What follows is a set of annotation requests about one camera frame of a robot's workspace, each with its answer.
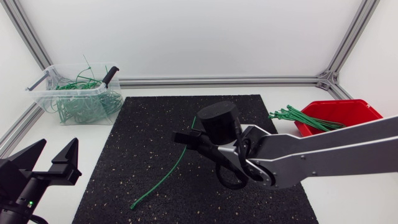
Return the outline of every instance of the red plastic bin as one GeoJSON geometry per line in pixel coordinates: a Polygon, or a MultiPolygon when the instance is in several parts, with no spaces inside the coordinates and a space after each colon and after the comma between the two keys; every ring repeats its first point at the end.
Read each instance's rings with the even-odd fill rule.
{"type": "MultiPolygon", "coordinates": [[[[346,126],[382,118],[382,116],[364,100],[314,101],[301,112],[314,118],[340,122],[346,126]]],[[[294,123],[303,137],[324,132],[298,121],[294,123]]]]}

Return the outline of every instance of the black rubber mat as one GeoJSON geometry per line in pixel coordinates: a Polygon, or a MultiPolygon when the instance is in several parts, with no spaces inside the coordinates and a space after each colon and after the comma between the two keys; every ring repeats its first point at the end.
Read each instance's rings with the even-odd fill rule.
{"type": "Polygon", "coordinates": [[[276,133],[259,95],[126,98],[73,222],[318,223],[301,184],[273,191],[250,182],[229,190],[218,182],[215,164],[190,150],[130,210],[180,157],[184,146],[171,141],[172,131],[187,133],[197,111],[224,100],[238,106],[242,124],[276,133]]]}

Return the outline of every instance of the green wire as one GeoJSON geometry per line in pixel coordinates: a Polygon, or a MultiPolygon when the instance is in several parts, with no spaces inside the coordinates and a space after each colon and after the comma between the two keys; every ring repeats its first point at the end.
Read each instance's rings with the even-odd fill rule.
{"type": "MultiPolygon", "coordinates": [[[[193,125],[195,124],[196,119],[197,119],[197,117],[194,117],[193,123],[192,123],[192,127],[191,127],[191,128],[193,128],[193,125]]],[[[138,200],[136,200],[136,202],[134,202],[134,203],[130,206],[130,209],[131,209],[131,210],[134,210],[134,208],[136,207],[136,205],[137,205],[142,199],[144,199],[146,196],[148,196],[148,195],[149,195],[152,191],[154,191],[166,178],[169,177],[169,175],[170,175],[170,174],[174,171],[174,169],[178,166],[178,163],[180,163],[180,161],[181,161],[182,157],[184,156],[186,150],[187,150],[187,146],[185,146],[184,150],[183,150],[182,153],[181,153],[180,158],[179,158],[178,161],[174,164],[173,168],[169,171],[169,173],[167,173],[166,176],[164,176],[164,177],[162,178],[162,180],[160,180],[159,183],[157,183],[153,188],[151,188],[148,192],[146,192],[143,196],[141,196],[138,200]]]]}

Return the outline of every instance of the coiled green wire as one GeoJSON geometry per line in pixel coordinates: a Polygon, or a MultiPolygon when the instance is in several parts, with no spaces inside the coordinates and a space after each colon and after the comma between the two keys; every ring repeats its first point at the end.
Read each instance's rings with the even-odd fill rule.
{"type": "Polygon", "coordinates": [[[339,122],[325,121],[323,119],[307,116],[290,105],[287,105],[287,110],[280,109],[280,111],[275,111],[275,113],[270,113],[269,118],[285,119],[289,121],[300,121],[301,123],[307,124],[311,127],[317,128],[322,131],[331,131],[346,127],[344,124],[341,124],[339,122]]]}
{"type": "MultiPolygon", "coordinates": [[[[56,90],[89,90],[99,87],[101,81],[95,80],[94,73],[88,65],[87,69],[81,71],[75,81],[67,78],[62,78],[56,84],[56,90]],[[93,78],[81,76],[85,71],[91,71],[93,78]],[[86,79],[87,81],[78,81],[78,79],[86,79]],[[60,86],[59,83],[67,83],[67,85],[60,86]]],[[[101,119],[107,118],[109,115],[119,111],[123,104],[122,96],[113,91],[108,90],[104,93],[95,96],[61,96],[50,103],[53,110],[47,111],[49,113],[58,112],[61,123],[66,123],[69,119],[73,119],[77,124],[90,124],[101,119]]]]}

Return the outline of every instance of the white backdrop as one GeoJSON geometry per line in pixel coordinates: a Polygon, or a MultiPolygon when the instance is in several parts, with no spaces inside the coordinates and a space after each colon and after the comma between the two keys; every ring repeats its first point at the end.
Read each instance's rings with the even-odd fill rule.
{"type": "Polygon", "coordinates": [[[383,116],[398,114],[398,1],[382,0],[341,69],[341,85],[383,116]]]}
{"type": "Polygon", "coordinates": [[[361,0],[21,0],[53,63],[121,77],[317,75],[361,0]]]}
{"type": "Polygon", "coordinates": [[[33,103],[33,100],[25,95],[24,89],[42,73],[2,6],[0,6],[0,71],[0,137],[2,137],[33,103]]]}

